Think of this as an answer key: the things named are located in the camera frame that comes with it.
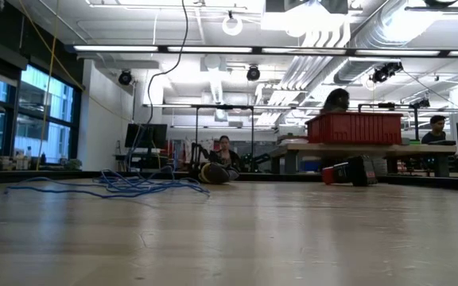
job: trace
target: wooden floor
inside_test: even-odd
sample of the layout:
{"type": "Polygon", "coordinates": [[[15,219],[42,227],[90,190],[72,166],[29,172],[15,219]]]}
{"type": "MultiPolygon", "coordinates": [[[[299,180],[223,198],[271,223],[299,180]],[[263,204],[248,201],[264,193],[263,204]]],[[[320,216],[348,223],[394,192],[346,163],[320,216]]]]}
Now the wooden floor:
{"type": "Polygon", "coordinates": [[[108,200],[0,185],[0,285],[458,285],[458,191],[210,188],[108,200]]]}

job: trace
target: blue cable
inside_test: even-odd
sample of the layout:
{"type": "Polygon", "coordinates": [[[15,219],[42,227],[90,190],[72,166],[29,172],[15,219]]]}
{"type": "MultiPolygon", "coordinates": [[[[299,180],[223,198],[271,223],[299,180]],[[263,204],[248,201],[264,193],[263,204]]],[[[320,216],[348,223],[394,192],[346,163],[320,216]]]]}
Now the blue cable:
{"type": "Polygon", "coordinates": [[[156,174],[159,172],[155,172],[151,174],[148,178],[143,178],[141,174],[138,174],[138,178],[125,178],[119,175],[117,172],[111,170],[102,170],[101,176],[97,179],[93,179],[93,183],[97,184],[75,184],[75,183],[64,183],[55,180],[51,180],[46,177],[34,177],[27,180],[23,180],[19,182],[15,186],[7,187],[5,190],[5,194],[8,194],[10,190],[32,190],[32,191],[39,191],[43,193],[54,193],[54,194],[63,194],[63,193],[77,193],[77,194],[88,194],[93,195],[102,199],[114,199],[114,198],[136,198],[140,195],[148,195],[148,194],[155,194],[161,191],[166,191],[170,188],[177,188],[177,187],[188,187],[194,191],[198,191],[202,194],[205,194],[209,197],[210,191],[200,186],[200,183],[192,178],[184,178],[181,180],[176,180],[174,177],[174,173],[172,172],[172,168],[167,166],[164,169],[170,169],[171,175],[173,177],[172,180],[168,182],[153,182],[153,179],[156,174]],[[81,191],[81,190],[52,190],[52,189],[42,189],[38,187],[31,187],[31,186],[19,186],[22,183],[26,182],[37,182],[37,181],[47,181],[53,184],[59,184],[64,186],[70,187],[103,187],[106,191],[108,191],[109,195],[99,194],[93,191],[81,191]]]}

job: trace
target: dark hair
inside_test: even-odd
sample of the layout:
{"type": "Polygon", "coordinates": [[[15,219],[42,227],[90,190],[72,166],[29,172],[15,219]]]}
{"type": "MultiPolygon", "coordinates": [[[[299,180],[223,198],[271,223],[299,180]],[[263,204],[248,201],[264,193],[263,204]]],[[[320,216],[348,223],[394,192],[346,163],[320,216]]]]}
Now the dark hair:
{"type": "Polygon", "coordinates": [[[349,98],[349,92],[342,88],[337,88],[330,92],[326,101],[324,102],[323,110],[330,111],[336,107],[343,107],[344,109],[346,106],[340,106],[339,100],[341,98],[349,98]]]}
{"type": "Polygon", "coordinates": [[[434,115],[430,118],[430,124],[436,124],[440,121],[444,121],[446,119],[443,115],[434,115]]]}

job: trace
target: red plastic crate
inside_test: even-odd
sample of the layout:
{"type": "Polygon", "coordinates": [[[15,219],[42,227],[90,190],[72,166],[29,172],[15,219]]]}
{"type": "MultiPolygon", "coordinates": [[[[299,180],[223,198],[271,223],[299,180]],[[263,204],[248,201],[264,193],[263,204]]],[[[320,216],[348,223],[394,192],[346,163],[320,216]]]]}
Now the red plastic crate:
{"type": "Polygon", "coordinates": [[[310,143],[402,143],[401,114],[330,113],[306,122],[310,143]]]}

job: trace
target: table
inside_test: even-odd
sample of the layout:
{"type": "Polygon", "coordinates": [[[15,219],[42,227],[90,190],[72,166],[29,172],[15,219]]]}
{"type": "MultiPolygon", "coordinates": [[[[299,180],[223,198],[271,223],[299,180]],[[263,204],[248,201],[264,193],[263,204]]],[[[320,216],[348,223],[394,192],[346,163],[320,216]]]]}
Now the table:
{"type": "Polygon", "coordinates": [[[287,144],[270,153],[272,172],[279,173],[280,158],[285,158],[285,173],[297,172],[297,157],[316,156],[341,158],[359,155],[382,156],[388,163],[388,172],[397,173],[397,160],[401,157],[429,156],[436,159],[435,176],[448,177],[448,156],[455,154],[456,146],[443,145],[332,145],[321,143],[287,144]]]}

